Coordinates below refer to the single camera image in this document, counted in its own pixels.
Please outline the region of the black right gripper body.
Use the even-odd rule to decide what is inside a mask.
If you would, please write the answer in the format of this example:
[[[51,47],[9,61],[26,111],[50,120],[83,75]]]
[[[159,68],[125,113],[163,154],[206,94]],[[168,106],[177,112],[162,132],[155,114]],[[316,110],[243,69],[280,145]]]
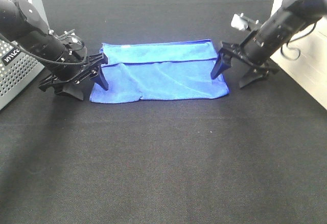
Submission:
[[[270,58],[272,53],[265,47],[263,40],[259,40],[259,30],[262,24],[249,31],[247,37],[241,43],[220,42],[218,53],[223,53],[236,58],[247,64],[250,68],[266,69],[273,74],[279,71],[279,67]]]

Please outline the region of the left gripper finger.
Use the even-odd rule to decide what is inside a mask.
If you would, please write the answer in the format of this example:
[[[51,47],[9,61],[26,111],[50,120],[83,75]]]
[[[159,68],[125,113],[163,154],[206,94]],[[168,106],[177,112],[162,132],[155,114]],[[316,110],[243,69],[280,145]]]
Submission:
[[[102,68],[100,66],[97,66],[91,70],[89,78],[94,83],[98,84],[103,90],[107,91],[109,89],[108,82],[105,79]]]
[[[84,100],[83,92],[74,84],[64,84],[54,88],[55,95],[72,97],[79,101]]]

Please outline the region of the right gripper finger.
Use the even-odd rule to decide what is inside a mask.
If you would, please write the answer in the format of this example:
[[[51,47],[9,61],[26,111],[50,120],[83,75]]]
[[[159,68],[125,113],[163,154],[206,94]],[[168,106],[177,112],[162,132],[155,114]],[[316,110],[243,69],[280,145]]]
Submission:
[[[219,53],[218,59],[211,71],[211,78],[216,79],[220,74],[229,68],[231,68],[231,56]]]
[[[269,70],[250,68],[239,81],[239,87],[244,88],[252,83],[265,80]]]

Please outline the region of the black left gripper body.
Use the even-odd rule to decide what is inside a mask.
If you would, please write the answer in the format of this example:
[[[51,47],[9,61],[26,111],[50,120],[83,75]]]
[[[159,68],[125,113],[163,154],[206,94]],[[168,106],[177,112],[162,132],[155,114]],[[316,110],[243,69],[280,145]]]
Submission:
[[[82,50],[70,50],[57,36],[52,30],[46,34],[38,32],[38,60],[50,71],[39,83],[42,91],[64,84],[77,86],[85,79],[90,79],[93,68],[102,68],[103,64],[108,63],[105,54],[88,55],[86,46]]]

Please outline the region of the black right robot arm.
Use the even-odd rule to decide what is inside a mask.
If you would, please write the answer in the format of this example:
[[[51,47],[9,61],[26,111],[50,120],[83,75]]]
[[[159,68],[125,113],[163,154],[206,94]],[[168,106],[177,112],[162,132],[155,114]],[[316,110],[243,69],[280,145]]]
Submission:
[[[216,79],[231,67],[233,58],[249,66],[240,79],[241,88],[276,74],[279,66],[271,56],[291,38],[311,24],[316,24],[326,15],[326,0],[283,0],[281,6],[263,24],[244,14],[233,16],[231,26],[240,31],[249,31],[240,43],[221,42],[218,59],[211,71]]]

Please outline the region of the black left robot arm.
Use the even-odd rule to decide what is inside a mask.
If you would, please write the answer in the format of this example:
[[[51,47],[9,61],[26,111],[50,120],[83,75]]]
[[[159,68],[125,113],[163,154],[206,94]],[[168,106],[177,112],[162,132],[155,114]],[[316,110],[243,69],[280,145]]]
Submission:
[[[44,92],[52,87],[56,95],[83,100],[77,85],[86,78],[109,89],[101,68],[108,63],[105,54],[88,55],[74,30],[57,35],[28,0],[1,0],[1,39],[50,71],[39,83]]]

